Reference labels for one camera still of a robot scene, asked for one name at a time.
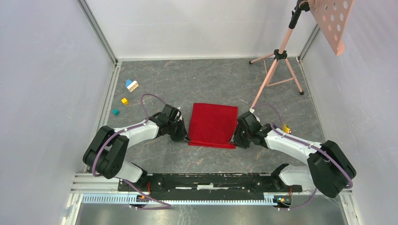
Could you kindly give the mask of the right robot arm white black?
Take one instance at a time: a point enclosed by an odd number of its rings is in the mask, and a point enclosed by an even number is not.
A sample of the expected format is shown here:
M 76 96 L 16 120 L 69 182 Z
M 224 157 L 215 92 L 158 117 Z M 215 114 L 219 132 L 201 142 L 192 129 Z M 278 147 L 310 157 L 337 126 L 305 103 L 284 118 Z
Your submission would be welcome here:
M 282 164 L 275 169 L 271 174 L 271 186 L 276 191 L 284 191 L 288 186 L 311 186 L 335 198 L 342 190 L 353 187 L 357 175 L 334 141 L 312 142 L 286 133 L 276 125 L 261 125 L 252 112 L 238 117 L 232 141 L 245 149 L 253 143 L 276 150 L 304 163 L 304 166 Z

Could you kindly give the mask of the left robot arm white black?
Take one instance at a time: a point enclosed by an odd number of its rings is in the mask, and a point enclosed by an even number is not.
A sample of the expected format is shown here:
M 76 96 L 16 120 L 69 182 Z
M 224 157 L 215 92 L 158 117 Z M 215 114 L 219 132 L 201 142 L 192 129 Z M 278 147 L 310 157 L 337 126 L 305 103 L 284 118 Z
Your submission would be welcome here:
M 83 163 L 100 176 L 128 180 L 132 188 L 142 191 L 147 186 L 146 171 L 125 161 L 127 149 L 164 135 L 174 142 L 190 140 L 181 111 L 168 104 L 161 112 L 130 127 L 102 126 L 84 153 Z

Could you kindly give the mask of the red cloth napkin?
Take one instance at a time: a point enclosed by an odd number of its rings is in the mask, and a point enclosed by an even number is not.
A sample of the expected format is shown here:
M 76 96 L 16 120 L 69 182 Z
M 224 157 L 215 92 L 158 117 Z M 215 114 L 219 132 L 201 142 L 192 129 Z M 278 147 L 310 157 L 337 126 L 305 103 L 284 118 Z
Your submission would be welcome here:
M 194 103 L 189 124 L 190 146 L 235 149 L 230 143 L 237 126 L 238 107 Z

